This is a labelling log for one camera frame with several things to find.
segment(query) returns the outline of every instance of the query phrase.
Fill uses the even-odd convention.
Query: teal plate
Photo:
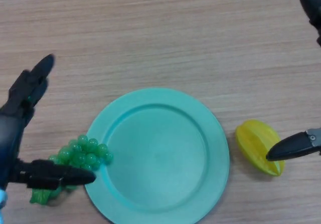
[[[88,134],[113,162],[86,185],[93,204],[116,224],[192,224],[218,202],[229,149],[211,111],[185,93],[148,88],[108,105]]]

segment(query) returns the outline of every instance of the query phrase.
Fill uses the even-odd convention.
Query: grape
[[[78,143],[80,144],[81,148],[84,149],[84,147],[87,145],[88,138],[85,135],[78,136]]]
[[[56,190],[51,191],[49,198],[50,199],[57,198],[61,191],[62,191],[62,188],[61,186],[59,186]]]
[[[72,166],[72,167],[75,167],[75,168],[80,168],[80,165],[78,165],[78,164],[76,164],[75,162],[72,162],[72,161],[69,163],[69,165]]]
[[[78,166],[84,164],[86,161],[86,155],[84,153],[75,153],[72,158],[72,162]]]
[[[102,162],[101,159],[97,158],[96,162],[91,165],[92,170],[98,170],[101,165],[101,162]]]
[[[81,152],[81,146],[78,144],[77,140],[71,140],[68,143],[68,146],[74,151],[74,152]]]
[[[96,139],[90,139],[85,145],[85,151],[87,153],[94,153],[98,146],[98,141]]]
[[[92,165],[97,161],[97,157],[94,154],[86,155],[86,164]]]
[[[108,153],[108,147],[105,144],[98,145],[96,149],[96,155],[100,158],[104,157],[105,154]]]
[[[81,168],[85,169],[85,170],[91,170],[91,165],[89,164],[83,164],[81,165]]]
[[[105,161],[106,164],[109,164],[114,158],[114,155],[111,153],[107,153],[104,155],[103,160]]]
[[[48,157],[48,160],[51,160],[53,161],[55,164],[58,164],[59,162],[59,159],[58,159],[58,156],[57,155],[51,155]]]
[[[62,161],[67,163],[70,161],[72,157],[72,149],[69,146],[64,146],[60,149],[58,153],[58,158]]]

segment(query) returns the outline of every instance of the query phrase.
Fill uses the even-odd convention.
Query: table surface
[[[320,223],[318,154],[271,179],[233,138],[249,118],[282,138],[320,127],[321,49],[299,0],[0,0],[0,15],[2,102],[23,69],[57,57],[22,159],[57,153],[127,92],[175,88],[215,113],[231,151],[227,189],[201,224]],[[29,204],[24,186],[7,191],[6,224],[107,222],[83,188],[50,207]]]

